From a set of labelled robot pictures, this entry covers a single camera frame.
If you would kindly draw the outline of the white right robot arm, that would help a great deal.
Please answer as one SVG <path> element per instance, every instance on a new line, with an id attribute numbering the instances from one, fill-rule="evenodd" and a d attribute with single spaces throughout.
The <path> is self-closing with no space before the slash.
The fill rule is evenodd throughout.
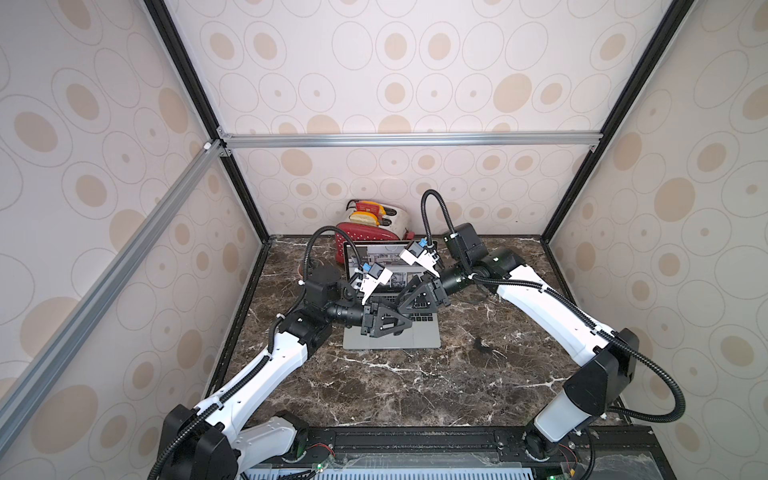
<path id="1" fill-rule="evenodd" d="M 686 410 L 684 393 L 674 378 L 639 350 L 639 338 L 629 329 L 621 331 L 594 319 L 568 298 L 549 286 L 518 253 L 501 248 L 488 250 L 470 223 L 455 225 L 442 196 L 426 190 L 420 209 L 435 198 L 444 215 L 447 232 L 443 241 L 455 263 L 442 265 L 432 232 L 401 254 L 408 264 L 418 264 L 426 273 L 411 281 L 397 300 L 403 316 L 435 310 L 448 304 L 452 295 L 476 285 L 492 290 L 543 328 L 578 365 L 562 390 L 526 425 L 522 441 L 527 455 L 546 461 L 571 432 L 586 429 L 606 413 L 624 415 L 649 423 L 672 423 Z M 638 412 L 616 405 L 616 400 L 634 378 L 637 365 L 653 372 L 669 389 L 674 405 L 662 414 Z"/>

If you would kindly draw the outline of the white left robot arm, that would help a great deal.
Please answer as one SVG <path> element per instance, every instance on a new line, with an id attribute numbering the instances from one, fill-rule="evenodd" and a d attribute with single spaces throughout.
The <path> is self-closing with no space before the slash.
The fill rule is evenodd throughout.
<path id="1" fill-rule="evenodd" d="M 269 395 L 325 343 L 340 322 L 362 334 L 388 335 L 409 327 L 396 308 L 370 302 L 390 282 L 380 263 L 357 262 L 349 281 L 330 265 L 303 259 L 301 292 L 276 316 L 266 347 L 227 384 L 192 408 L 175 407 L 165 418 L 151 479 L 238 479 L 273 457 L 304 461 L 311 445 L 308 426 L 289 412 L 249 428 L 246 423 Z"/>

